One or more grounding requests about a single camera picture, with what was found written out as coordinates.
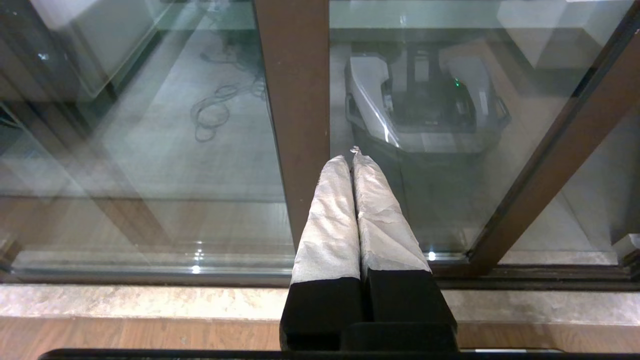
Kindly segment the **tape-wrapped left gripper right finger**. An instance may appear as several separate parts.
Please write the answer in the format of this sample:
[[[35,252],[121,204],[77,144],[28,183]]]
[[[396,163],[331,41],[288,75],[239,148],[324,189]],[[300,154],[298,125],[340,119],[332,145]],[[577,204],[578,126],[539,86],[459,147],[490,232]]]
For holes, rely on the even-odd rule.
[[[353,182],[370,319],[457,325],[380,166],[355,153]]]

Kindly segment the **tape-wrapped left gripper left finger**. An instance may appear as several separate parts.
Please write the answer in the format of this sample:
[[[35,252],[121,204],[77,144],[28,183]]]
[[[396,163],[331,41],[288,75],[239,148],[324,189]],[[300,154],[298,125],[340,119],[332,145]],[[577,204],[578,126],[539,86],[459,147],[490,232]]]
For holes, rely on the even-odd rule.
[[[364,320],[352,178],[342,155],[320,172],[279,321],[284,351],[336,351]]]

